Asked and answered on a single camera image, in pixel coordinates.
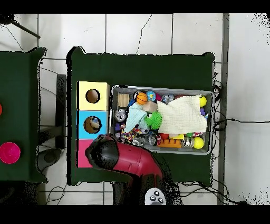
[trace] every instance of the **green spiky ball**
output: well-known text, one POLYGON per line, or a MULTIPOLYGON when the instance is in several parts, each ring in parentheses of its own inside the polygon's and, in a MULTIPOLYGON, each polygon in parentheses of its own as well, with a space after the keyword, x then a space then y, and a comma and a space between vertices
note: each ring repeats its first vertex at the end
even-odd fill
POLYGON ((162 115, 158 111, 154 111, 151 117, 145 118, 146 124, 151 127, 151 129, 158 129, 162 123, 162 115))

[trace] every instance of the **metal tray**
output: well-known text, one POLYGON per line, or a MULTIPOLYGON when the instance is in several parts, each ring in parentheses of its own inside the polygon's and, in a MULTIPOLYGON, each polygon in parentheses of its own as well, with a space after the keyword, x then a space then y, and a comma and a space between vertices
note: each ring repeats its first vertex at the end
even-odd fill
POLYGON ((180 95, 185 94, 189 96, 195 96, 201 94, 205 96, 207 99, 207 103, 204 106, 206 114, 209 113, 207 120, 207 130, 202 135, 205 145, 202 149, 197 150, 195 148, 168 148, 168 147, 159 147, 145 144, 144 147, 152 152, 158 153, 175 153, 175 154, 193 154, 193 155, 207 155, 211 152, 211 144, 212 144, 212 131, 213 131, 213 113, 214 113, 214 105, 215 105, 215 95, 211 91, 202 91, 202 90, 184 90, 184 89, 166 89, 166 88, 151 88, 151 87, 136 87, 136 86, 120 86, 115 85, 111 87, 110 91, 110 114, 109 114, 109 133, 114 134, 114 125, 117 122, 114 119, 114 112, 121 107, 117 104, 118 94, 129 94, 130 99, 132 98, 134 92, 136 91, 149 91, 152 90, 155 93, 160 94, 161 96, 164 94, 173 94, 180 95))

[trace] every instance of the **dark green table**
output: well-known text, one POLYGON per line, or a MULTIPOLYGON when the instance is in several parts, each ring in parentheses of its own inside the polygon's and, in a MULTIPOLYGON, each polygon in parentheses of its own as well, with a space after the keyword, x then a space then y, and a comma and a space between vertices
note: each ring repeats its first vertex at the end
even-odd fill
POLYGON ((38 63, 44 48, 28 53, 0 52, 0 145, 14 142, 21 157, 14 164, 0 161, 0 181, 45 182, 36 169, 38 127, 38 63))
MULTIPOLYGON (((68 117, 68 181, 126 182, 129 177, 112 171, 76 167, 76 82, 96 81, 113 85, 160 87, 173 89, 212 90, 214 55, 115 55, 86 54, 80 47, 72 48, 67 55, 67 103, 68 117)), ((210 154, 159 154, 159 162, 165 159, 172 179, 201 181, 210 186, 210 154)))

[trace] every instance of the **yellow ball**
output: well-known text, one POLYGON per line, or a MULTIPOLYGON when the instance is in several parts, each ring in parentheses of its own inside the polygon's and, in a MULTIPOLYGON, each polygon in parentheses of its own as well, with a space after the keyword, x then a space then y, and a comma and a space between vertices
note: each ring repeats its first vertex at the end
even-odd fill
POLYGON ((194 138, 194 148, 200 150, 204 146, 204 140, 200 137, 194 138))
POLYGON ((200 107, 204 107, 206 102, 207 102, 207 100, 205 97, 200 97, 200 107))

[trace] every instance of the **pink box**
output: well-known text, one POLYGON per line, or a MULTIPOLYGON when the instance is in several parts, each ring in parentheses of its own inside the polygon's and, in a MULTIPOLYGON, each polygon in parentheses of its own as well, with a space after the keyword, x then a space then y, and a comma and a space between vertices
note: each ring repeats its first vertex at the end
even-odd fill
POLYGON ((93 140, 82 139, 79 141, 79 150, 78 150, 78 167, 79 168, 91 168, 93 167, 85 156, 85 150, 90 146, 93 140))

